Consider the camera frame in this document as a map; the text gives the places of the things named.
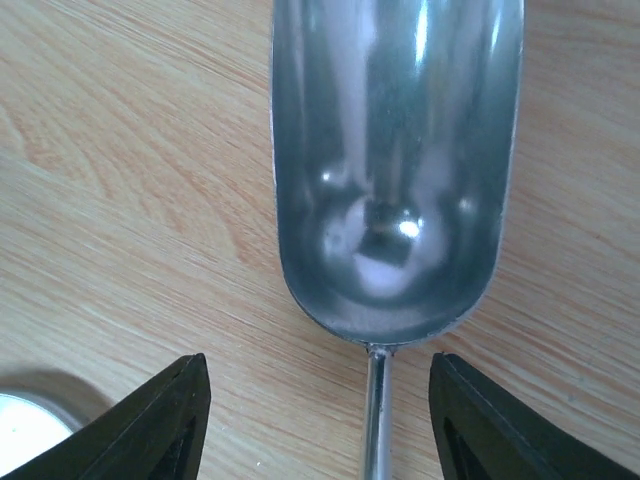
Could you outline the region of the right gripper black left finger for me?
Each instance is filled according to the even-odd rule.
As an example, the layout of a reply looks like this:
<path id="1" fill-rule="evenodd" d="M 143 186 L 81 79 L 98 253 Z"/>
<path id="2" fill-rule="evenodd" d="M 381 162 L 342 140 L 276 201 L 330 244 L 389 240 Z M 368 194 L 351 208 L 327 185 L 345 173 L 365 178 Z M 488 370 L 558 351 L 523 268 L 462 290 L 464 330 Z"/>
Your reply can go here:
<path id="1" fill-rule="evenodd" d="M 206 357 L 185 355 L 6 479 L 195 479 L 211 403 Z"/>

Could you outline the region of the silver metal scoop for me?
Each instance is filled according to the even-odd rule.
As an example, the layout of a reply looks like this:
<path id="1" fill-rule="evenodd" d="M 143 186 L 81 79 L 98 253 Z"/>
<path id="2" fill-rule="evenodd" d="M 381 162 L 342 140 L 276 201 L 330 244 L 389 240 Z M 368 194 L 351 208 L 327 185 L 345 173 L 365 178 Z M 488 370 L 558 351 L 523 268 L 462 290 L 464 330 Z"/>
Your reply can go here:
<path id="1" fill-rule="evenodd" d="M 496 269 L 521 1 L 277 1 L 279 255 L 299 307 L 368 355 L 359 475 L 391 475 L 396 351 L 455 328 Z"/>

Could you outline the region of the silver metal jar lid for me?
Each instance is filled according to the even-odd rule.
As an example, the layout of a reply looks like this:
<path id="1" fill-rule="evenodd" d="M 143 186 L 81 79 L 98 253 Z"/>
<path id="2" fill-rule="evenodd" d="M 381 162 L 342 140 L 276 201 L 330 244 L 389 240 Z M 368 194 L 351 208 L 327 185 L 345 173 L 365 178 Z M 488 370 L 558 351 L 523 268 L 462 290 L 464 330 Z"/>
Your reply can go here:
<path id="1" fill-rule="evenodd" d="M 51 401 L 17 392 L 1 393 L 1 435 L 11 439 L 64 440 L 83 427 L 81 420 Z"/>

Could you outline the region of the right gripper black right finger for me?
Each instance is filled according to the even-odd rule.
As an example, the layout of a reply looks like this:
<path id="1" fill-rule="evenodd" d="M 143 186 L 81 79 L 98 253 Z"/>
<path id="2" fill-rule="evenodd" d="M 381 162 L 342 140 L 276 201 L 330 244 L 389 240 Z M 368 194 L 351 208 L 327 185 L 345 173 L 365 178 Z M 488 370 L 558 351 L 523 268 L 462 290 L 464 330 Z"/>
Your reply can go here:
<path id="1" fill-rule="evenodd" d="M 456 354 L 432 358 L 429 406 L 446 479 L 637 479 Z"/>

